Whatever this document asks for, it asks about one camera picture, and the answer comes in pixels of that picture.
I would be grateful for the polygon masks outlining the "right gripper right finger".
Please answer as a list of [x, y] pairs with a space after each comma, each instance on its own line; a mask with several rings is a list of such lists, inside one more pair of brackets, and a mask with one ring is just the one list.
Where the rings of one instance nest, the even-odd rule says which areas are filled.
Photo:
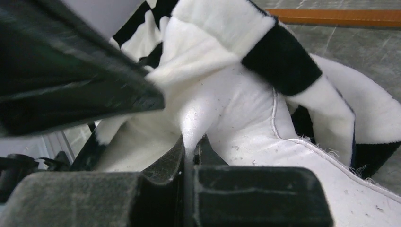
[[204, 137], [192, 176], [195, 227], [333, 226], [322, 186], [308, 169], [229, 166]]

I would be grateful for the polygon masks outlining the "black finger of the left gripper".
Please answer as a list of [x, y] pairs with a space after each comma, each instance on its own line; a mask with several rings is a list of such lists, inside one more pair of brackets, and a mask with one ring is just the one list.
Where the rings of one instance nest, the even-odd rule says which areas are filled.
[[147, 73], [60, 0], [0, 3], [2, 137], [163, 109]]

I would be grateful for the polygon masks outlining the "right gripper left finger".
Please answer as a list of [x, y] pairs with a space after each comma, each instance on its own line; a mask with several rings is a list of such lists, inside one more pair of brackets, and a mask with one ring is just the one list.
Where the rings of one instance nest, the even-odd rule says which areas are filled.
[[183, 142], [141, 172], [39, 172], [22, 180], [3, 227], [179, 227]]

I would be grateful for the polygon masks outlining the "black white checkered pillowcase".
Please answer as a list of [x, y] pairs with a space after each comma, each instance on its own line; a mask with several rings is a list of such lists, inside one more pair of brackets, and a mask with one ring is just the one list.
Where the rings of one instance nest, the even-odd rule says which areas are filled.
[[[345, 153], [346, 170], [363, 179], [401, 144], [398, 101], [359, 71], [308, 53], [250, 0], [145, 0], [110, 43], [149, 70], [146, 79], [163, 91], [165, 105], [164, 87], [245, 68], [284, 98], [300, 139], [322, 143], [324, 152], [332, 144]], [[95, 171], [113, 135], [97, 126], [70, 170]]]

